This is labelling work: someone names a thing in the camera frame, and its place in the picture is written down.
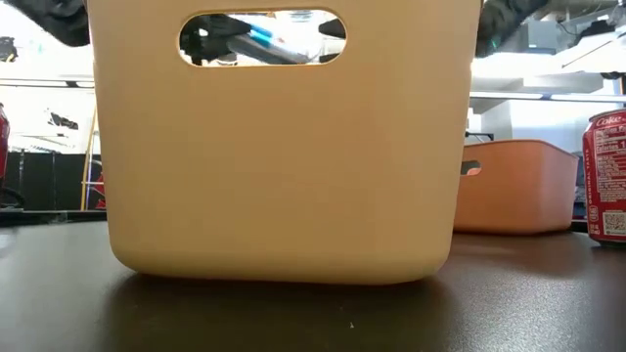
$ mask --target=orange plastic bin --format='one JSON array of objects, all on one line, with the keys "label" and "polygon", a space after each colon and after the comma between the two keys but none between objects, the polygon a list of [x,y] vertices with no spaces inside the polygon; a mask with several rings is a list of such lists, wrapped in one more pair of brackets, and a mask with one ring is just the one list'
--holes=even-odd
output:
[{"label": "orange plastic bin", "polygon": [[571,225],[578,157],[549,143],[511,140],[466,146],[456,232],[529,235]]},{"label": "orange plastic bin", "polygon": [[[278,9],[336,13],[341,56],[246,67],[180,56],[195,15]],[[478,9],[91,0],[113,253],[187,278],[377,285],[435,273],[452,236]]]}]

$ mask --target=dark table surface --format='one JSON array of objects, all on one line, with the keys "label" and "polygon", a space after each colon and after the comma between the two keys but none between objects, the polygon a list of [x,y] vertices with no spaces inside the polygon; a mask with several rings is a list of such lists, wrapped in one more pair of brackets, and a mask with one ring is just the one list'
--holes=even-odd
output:
[{"label": "dark table surface", "polygon": [[626,351],[626,251],[456,235],[399,286],[134,274],[106,223],[0,230],[0,351]]}]

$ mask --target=red soda can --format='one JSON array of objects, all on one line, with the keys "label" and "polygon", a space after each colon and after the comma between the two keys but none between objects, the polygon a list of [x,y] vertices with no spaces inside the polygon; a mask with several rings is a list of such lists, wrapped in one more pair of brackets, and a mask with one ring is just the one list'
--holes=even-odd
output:
[{"label": "red soda can", "polygon": [[626,244],[626,109],[589,119],[583,157],[589,236]]}]

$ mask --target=red object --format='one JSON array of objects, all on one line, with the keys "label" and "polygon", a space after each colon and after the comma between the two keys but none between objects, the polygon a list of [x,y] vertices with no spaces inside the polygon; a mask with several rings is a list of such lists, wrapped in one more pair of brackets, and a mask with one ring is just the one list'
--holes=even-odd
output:
[{"label": "red object", "polygon": [[589,236],[626,243],[626,110],[589,121],[583,135]]},{"label": "red object", "polygon": [[9,155],[9,119],[2,110],[3,107],[0,103],[0,188],[4,181]]}]

